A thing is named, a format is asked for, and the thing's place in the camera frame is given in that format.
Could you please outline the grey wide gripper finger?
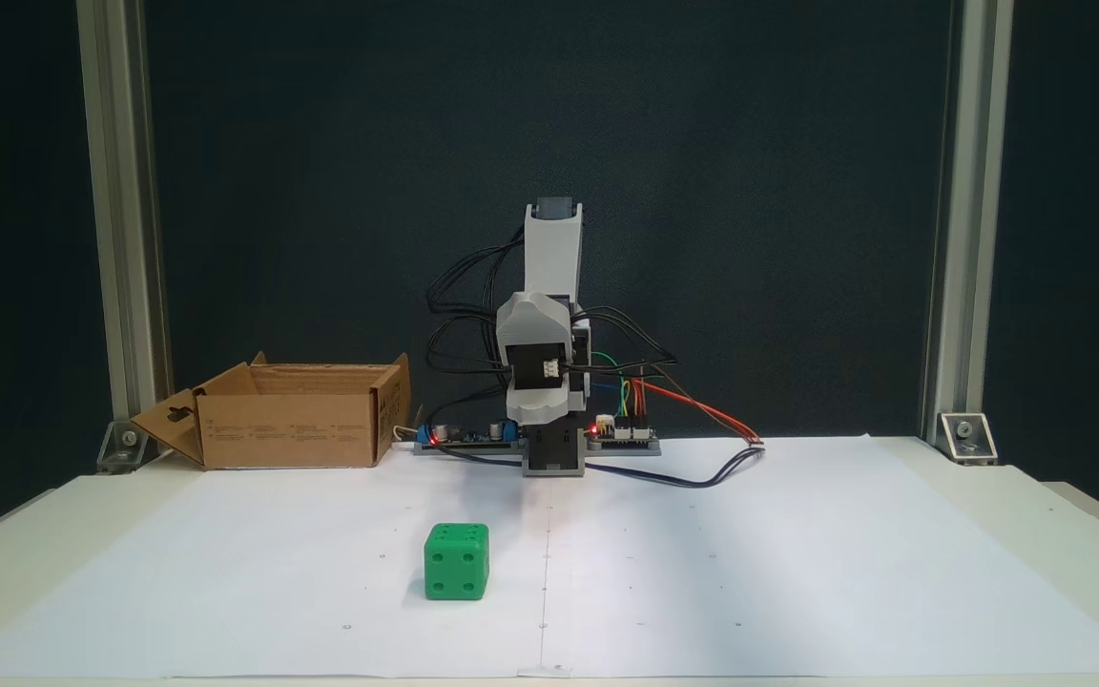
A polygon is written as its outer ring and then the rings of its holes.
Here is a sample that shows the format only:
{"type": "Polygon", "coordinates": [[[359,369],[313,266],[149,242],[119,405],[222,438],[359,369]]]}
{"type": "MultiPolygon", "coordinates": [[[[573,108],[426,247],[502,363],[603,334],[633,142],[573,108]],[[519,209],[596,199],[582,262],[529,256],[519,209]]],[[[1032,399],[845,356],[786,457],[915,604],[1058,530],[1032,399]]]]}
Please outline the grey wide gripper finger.
{"type": "Polygon", "coordinates": [[[497,310],[496,340],[501,346],[566,344],[571,337],[569,301],[541,292],[520,291],[497,310]]]}

